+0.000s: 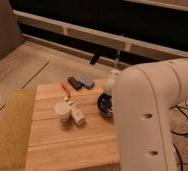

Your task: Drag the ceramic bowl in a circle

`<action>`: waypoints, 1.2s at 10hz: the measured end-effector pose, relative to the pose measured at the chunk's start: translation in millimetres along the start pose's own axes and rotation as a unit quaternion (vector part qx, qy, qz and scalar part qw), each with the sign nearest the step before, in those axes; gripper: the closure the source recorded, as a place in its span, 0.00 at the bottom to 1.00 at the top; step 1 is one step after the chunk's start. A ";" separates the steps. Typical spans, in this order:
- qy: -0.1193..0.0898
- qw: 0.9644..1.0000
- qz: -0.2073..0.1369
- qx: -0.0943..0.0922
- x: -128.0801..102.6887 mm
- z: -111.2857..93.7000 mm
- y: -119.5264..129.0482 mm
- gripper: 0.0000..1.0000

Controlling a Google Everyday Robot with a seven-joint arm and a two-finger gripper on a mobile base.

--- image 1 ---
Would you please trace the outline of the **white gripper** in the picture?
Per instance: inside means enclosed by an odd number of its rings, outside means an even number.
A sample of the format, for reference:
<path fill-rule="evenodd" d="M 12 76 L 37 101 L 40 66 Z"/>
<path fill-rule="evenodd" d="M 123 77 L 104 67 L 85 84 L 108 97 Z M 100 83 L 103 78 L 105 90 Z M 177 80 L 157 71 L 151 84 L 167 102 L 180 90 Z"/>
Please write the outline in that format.
<path fill-rule="evenodd" d="M 108 78 L 105 79 L 102 84 L 103 92 L 105 94 L 107 95 L 112 94 L 115 79 L 119 74 L 120 74 L 120 70 L 114 69 L 110 71 Z"/>

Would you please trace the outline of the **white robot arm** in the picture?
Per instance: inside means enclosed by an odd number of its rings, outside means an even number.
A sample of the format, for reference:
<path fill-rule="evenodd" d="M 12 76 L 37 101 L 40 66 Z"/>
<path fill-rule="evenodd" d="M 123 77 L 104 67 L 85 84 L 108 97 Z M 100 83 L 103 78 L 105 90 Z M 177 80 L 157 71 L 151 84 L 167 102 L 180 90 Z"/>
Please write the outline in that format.
<path fill-rule="evenodd" d="M 188 59 L 113 70 L 103 88 L 112 94 L 121 171 L 178 171 L 169 112 L 188 99 Z"/>

